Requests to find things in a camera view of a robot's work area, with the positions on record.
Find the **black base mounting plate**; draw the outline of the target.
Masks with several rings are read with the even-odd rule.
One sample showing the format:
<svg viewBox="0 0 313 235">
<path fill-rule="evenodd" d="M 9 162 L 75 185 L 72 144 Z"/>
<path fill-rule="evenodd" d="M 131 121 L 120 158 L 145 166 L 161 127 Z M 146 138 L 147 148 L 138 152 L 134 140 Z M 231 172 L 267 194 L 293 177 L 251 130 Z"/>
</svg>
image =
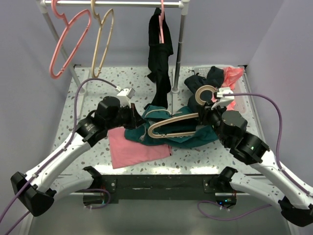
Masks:
<svg viewBox="0 0 313 235">
<path fill-rule="evenodd" d="M 101 195 L 85 196 L 84 203 L 97 203 L 101 199 L 117 204 L 120 200 L 208 200 L 216 193 L 234 195 L 235 190 L 218 174 L 178 175 L 116 175 L 100 174 L 94 167 L 83 168 L 92 177 L 89 187 L 92 193 L 97 189 L 106 192 Z"/>
</svg>

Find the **white plastic laundry basket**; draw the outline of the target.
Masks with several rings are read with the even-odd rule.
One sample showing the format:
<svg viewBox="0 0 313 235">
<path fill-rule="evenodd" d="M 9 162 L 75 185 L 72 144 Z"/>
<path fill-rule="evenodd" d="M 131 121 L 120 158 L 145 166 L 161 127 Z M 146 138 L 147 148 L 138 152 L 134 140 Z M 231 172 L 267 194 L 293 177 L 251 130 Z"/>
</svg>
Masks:
<svg viewBox="0 0 313 235">
<path fill-rule="evenodd" d="M 223 65 L 223 64 L 217 64 L 217 65 L 199 65 L 194 66 L 192 70 L 195 72 L 195 74 L 198 74 L 199 76 L 206 77 L 207 73 L 211 69 L 212 66 L 216 66 L 218 68 L 225 68 L 225 67 L 235 67 L 235 68 L 243 68 L 242 66 L 232 66 L 232 65 Z M 246 92 L 246 85 L 245 85 L 245 70 L 243 76 L 239 78 L 239 80 L 235 83 L 234 89 L 232 91 L 234 93 L 245 93 Z M 236 96 L 234 101 L 228 106 L 229 108 L 239 111 L 241 114 L 244 114 L 248 111 L 248 98 L 244 98 L 243 96 Z"/>
</svg>

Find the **pink hanger holding black shorts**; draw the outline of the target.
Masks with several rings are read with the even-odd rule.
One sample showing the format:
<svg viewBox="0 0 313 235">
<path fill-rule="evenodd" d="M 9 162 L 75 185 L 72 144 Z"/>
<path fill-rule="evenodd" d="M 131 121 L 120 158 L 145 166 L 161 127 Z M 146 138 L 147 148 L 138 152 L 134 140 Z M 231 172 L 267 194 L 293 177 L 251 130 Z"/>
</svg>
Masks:
<svg viewBox="0 0 313 235">
<path fill-rule="evenodd" d="M 164 0 L 160 1 L 160 9 L 161 13 L 158 16 L 158 21 L 159 21 L 159 42 L 161 44 L 164 43 L 164 33 L 163 33 L 163 20 L 164 20 Z"/>
</svg>

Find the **dark navy garment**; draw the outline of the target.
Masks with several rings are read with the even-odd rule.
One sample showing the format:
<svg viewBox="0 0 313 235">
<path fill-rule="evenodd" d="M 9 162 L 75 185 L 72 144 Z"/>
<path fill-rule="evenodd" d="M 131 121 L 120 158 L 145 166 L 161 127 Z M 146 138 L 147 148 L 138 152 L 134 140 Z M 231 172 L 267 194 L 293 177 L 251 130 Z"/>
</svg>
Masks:
<svg viewBox="0 0 313 235">
<path fill-rule="evenodd" d="M 198 74 L 192 75 L 185 79 L 184 84 L 192 92 L 192 96 L 188 99 L 188 108 L 193 112 L 197 112 L 197 105 L 195 99 L 195 92 L 202 86 L 210 85 L 214 88 L 220 88 L 224 82 L 224 71 L 216 66 L 212 66 L 206 77 Z"/>
</svg>

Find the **black hanging shorts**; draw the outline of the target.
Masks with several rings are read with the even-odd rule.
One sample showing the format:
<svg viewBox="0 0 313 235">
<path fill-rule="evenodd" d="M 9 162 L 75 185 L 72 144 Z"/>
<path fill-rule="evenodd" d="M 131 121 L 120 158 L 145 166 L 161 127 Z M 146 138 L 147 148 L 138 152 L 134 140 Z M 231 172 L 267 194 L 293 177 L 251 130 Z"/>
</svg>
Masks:
<svg viewBox="0 0 313 235">
<path fill-rule="evenodd" d="M 156 8 L 149 21 L 148 69 L 151 72 L 148 74 L 148 78 L 156 84 L 156 94 L 151 104 L 167 108 L 167 94 L 171 91 L 168 60 L 169 56 L 174 54 L 174 51 L 170 30 L 165 20 L 163 20 L 162 24 L 164 43 L 159 41 L 160 14 L 161 9 Z"/>
</svg>

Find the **pink folded cloth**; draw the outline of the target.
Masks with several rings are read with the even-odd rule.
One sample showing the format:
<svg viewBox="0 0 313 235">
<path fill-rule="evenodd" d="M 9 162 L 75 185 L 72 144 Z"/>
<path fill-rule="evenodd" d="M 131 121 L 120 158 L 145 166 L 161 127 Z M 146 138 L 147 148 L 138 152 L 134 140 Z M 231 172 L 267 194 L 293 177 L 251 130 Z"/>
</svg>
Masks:
<svg viewBox="0 0 313 235">
<path fill-rule="evenodd" d="M 146 146 L 124 137 L 124 128 L 108 131 L 112 167 L 114 169 L 133 166 L 170 157 L 172 149 L 166 144 Z"/>
</svg>

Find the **teal green shorts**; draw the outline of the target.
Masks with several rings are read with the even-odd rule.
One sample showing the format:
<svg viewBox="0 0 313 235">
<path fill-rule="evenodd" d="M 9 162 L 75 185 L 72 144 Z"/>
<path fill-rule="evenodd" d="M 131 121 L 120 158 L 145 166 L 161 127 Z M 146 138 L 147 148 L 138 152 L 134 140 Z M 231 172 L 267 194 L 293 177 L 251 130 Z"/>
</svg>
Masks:
<svg viewBox="0 0 313 235">
<path fill-rule="evenodd" d="M 189 118 L 169 123 L 158 127 L 153 131 L 153 133 L 160 135 L 193 132 L 190 136 L 155 139 L 148 135 L 148 129 L 152 124 L 192 113 L 193 111 L 187 106 L 180 108 L 175 113 L 171 113 L 163 107 L 150 105 L 142 114 L 142 118 L 145 120 L 145 123 L 136 129 L 126 129 L 124 137 L 129 141 L 135 141 L 147 146 L 167 144 L 171 147 L 177 148 L 195 148 L 216 141 L 218 137 L 212 127 L 199 126 L 197 118 Z"/>
</svg>

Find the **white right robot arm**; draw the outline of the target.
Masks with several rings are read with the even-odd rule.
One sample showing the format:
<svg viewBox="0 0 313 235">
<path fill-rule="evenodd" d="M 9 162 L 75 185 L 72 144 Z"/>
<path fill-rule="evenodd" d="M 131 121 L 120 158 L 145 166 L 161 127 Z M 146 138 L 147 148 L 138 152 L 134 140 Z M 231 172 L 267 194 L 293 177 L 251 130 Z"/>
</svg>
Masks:
<svg viewBox="0 0 313 235">
<path fill-rule="evenodd" d="M 229 149 L 235 159 L 257 170 L 271 182 L 269 185 L 262 183 L 227 166 L 209 181 L 211 187 L 223 192 L 233 189 L 253 195 L 279 209 L 281 215 L 296 226 L 312 224 L 312 187 L 293 173 L 292 179 L 286 176 L 290 170 L 279 164 L 265 142 L 246 130 L 248 122 L 239 112 L 204 106 L 199 109 L 199 119 L 201 124 L 212 127 L 223 147 Z"/>
</svg>

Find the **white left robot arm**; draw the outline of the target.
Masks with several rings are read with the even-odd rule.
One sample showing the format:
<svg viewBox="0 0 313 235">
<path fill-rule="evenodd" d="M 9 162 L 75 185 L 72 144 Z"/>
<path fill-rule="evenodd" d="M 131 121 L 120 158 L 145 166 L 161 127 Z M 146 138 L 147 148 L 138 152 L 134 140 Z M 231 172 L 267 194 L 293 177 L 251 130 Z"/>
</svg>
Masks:
<svg viewBox="0 0 313 235">
<path fill-rule="evenodd" d="M 109 130 L 124 127 L 136 129 L 145 123 L 135 104 L 123 106 L 114 96 L 106 96 L 97 109 L 81 119 L 67 139 L 46 159 L 25 174 L 11 177 L 13 191 L 35 217 L 45 213 L 61 194 L 52 183 L 78 157 L 107 136 Z"/>
</svg>

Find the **white clothes rack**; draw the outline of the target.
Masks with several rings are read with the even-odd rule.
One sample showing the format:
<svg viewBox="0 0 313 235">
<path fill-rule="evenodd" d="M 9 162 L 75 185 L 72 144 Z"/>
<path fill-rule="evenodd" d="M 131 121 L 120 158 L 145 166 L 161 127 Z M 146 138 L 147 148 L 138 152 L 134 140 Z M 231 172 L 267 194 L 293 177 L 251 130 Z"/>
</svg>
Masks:
<svg viewBox="0 0 313 235">
<path fill-rule="evenodd" d="M 91 18 L 94 17 L 95 19 L 98 20 L 98 22 L 101 24 L 101 19 L 98 16 L 98 14 L 94 11 L 95 6 L 111 6 L 111 7 L 160 7 L 161 8 L 161 13 L 164 14 L 164 8 L 179 8 L 181 9 L 181 17 L 180 17 L 180 27 L 179 27 L 179 39 L 178 39 L 178 50 L 177 50 L 177 58 L 176 58 L 176 65 L 173 69 L 173 74 L 172 74 L 172 94 L 177 94 L 179 93 L 179 88 L 178 88 L 178 82 L 179 82 L 179 73 L 180 73 L 180 67 L 181 67 L 181 54 L 182 54 L 182 45 L 183 45 L 183 35 L 184 35 L 184 24 L 185 24 L 185 18 L 188 14 L 188 9 L 189 9 L 189 1 L 188 0 L 178 0 L 176 2 L 164 2 L 164 1 L 155 1 L 155 2 L 148 2 L 148 1 L 103 1 L 103 0 L 38 0 L 36 1 L 36 4 L 42 13 L 50 32 L 52 33 L 54 39 L 57 42 L 57 46 L 55 48 L 55 54 L 52 56 L 50 67 L 49 67 L 49 72 L 50 75 L 53 79 L 57 79 L 58 76 L 53 74 L 53 63 L 56 61 L 57 56 L 59 53 L 62 54 L 63 58 L 65 59 L 65 64 L 61 68 L 61 72 L 63 73 L 66 68 L 69 68 L 72 78 L 76 84 L 76 86 L 82 85 L 80 82 L 75 70 L 74 66 L 71 64 L 71 61 L 76 54 L 76 51 L 78 47 L 80 46 L 82 40 L 84 39 L 86 33 L 90 29 L 91 25 Z M 82 10 L 79 13 L 77 13 L 74 18 L 70 21 L 67 20 L 66 15 L 64 13 L 58 13 L 56 11 L 55 6 L 56 5 L 63 5 L 63 6 L 91 6 L 91 11 L 87 10 Z M 85 31 L 83 32 L 81 39 L 78 41 L 77 46 L 75 46 L 73 52 L 70 55 L 67 55 L 67 52 L 63 48 L 63 38 L 64 36 L 61 35 L 59 36 L 53 22 L 51 21 L 51 18 L 49 16 L 49 13 L 47 11 L 47 7 L 51 6 L 52 12 L 54 15 L 58 18 L 64 21 L 65 23 L 65 29 L 64 33 L 67 34 L 68 30 L 72 27 L 72 24 L 75 23 L 76 18 L 83 16 L 87 14 L 89 16 L 89 23 L 86 26 Z"/>
</svg>

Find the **coral pink garment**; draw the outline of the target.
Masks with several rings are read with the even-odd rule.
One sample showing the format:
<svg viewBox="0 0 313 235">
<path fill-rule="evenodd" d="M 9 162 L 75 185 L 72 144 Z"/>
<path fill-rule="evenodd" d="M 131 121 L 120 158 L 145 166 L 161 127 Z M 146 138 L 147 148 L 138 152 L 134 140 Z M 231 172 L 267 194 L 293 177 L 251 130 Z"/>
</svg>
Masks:
<svg viewBox="0 0 313 235">
<path fill-rule="evenodd" d="M 207 79 L 215 88 L 230 87 L 231 89 L 234 89 L 235 83 L 241 76 L 243 76 L 243 74 L 243 68 L 225 67 L 221 69 L 212 66 L 207 74 Z"/>
</svg>

